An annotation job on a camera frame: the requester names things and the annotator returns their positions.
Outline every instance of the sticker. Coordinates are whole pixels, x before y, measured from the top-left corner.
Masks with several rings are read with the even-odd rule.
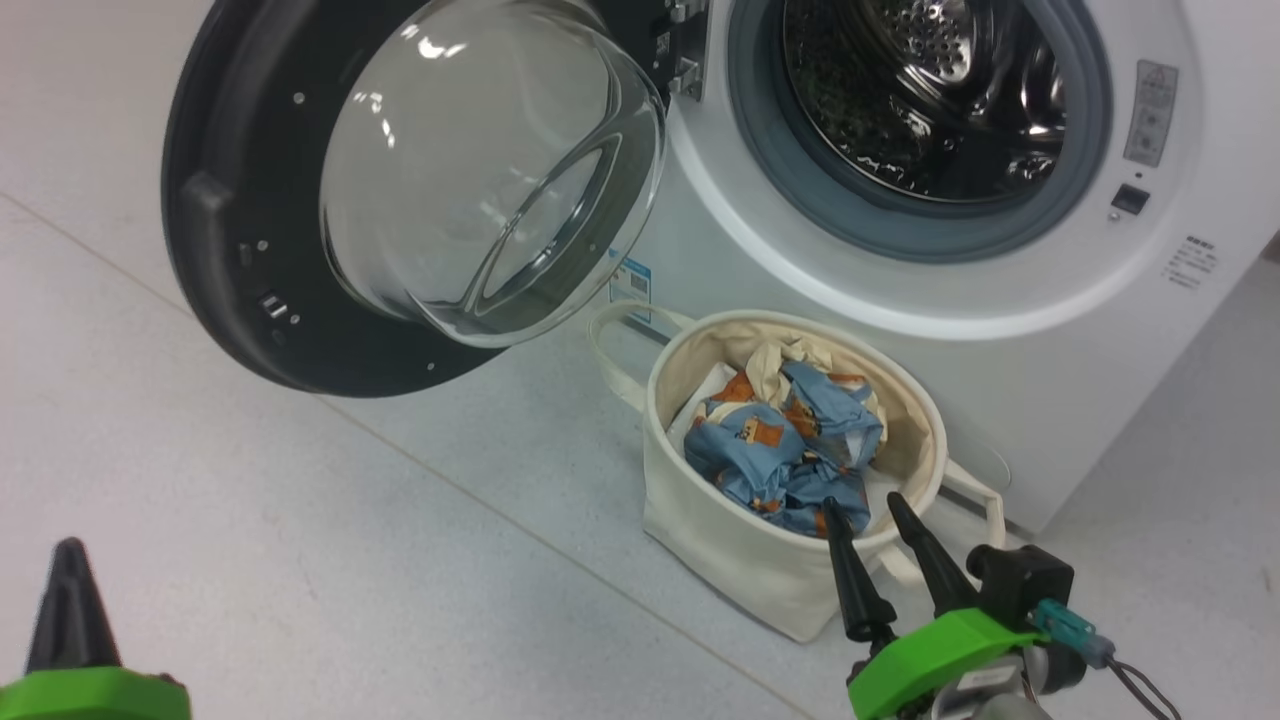
[[[1014,673],[1018,671],[1016,665],[1002,665],[1000,667],[984,667],[982,670],[974,670],[973,673],[965,673],[956,683],[957,691],[973,691],[977,688],[989,688],[992,685],[1002,685],[1007,683]]]
[[[1160,277],[1196,292],[1217,268],[1217,247],[1206,240],[1187,236],[1174,256],[1165,263]]]
[[[617,250],[609,250],[609,258],[617,258]],[[630,258],[623,258],[613,277],[609,278],[609,302],[618,300],[637,300],[653,305],[653,272]],[[653,313],[632,313],[641,323],[653,322]]]
[[[655,60],[662,60],[667,55],[671,55],[671,33],[664,32],[658,36],[658,44],[654,47],[653,56]]]
[[[1151,60],[1138,60],[1138,90],[1129,120],[1129,141],[1124,146],[1126,160],[1148,168],[1160,167],[1174,122],[1174,100],[1178,97],[1178,68]]]

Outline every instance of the washing machine door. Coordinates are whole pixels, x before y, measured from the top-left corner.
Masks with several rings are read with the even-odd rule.
[[[349,396],[429,387],[550,329],[648,217],[668,13],[219,0],[161,181],[196,315],[260,375]]]

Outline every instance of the laundry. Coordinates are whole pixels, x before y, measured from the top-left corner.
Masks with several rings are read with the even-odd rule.
[[[788,359],[797,356],[815,363]],[[713,370],[699,393],[722,373]],[[762,391],[772,402],[762,401]],[[822,501],[835,497],[861,532],[870,521],[861,471],[884,434],[869,405],[876,402],[865,378],[832,373],[829,356],[764,346],[723,389],[696,401],[685,459],[774,525],[826,537]]]
[[[685,436],[689,434],[689,428],[694,425],[694,411],[698,410],[698,404],[701,402],[704,397],[709,397],[724,389],[733,375],[737,374],[731,365],[727,363],[717,363],[707,378],[703,379],[698,389],[689,398],[689,402],[676,413],[676,419],[671,421],[671,427],[667,428],[667,441],[677,452],[684,455],[685,452]]]

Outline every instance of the floor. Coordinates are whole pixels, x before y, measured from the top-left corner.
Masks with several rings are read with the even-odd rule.
[[[201,717],[850,717],[837,626],[796,646],[640,532],[637,421],[581,318],[396,400],[284,391],[219,351],[156,197],[205,9],[0,3],[0,678],[76,534],[125,661]],[[1185,717],[1280,702],[1277,309],[1258,264],[1039,538]],[[928,619],[886,593],[900,630]],[[1105,675],[1047,706],[1143,716]]]

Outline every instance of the washing machine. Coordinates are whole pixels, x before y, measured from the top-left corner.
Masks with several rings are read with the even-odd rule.
[[[173,104],[165,233],[221,347],[310,392],[483,372],[604,288],[838,324],[924,383],[1036,532],[1280,227],[1277,22],[219,0]]]

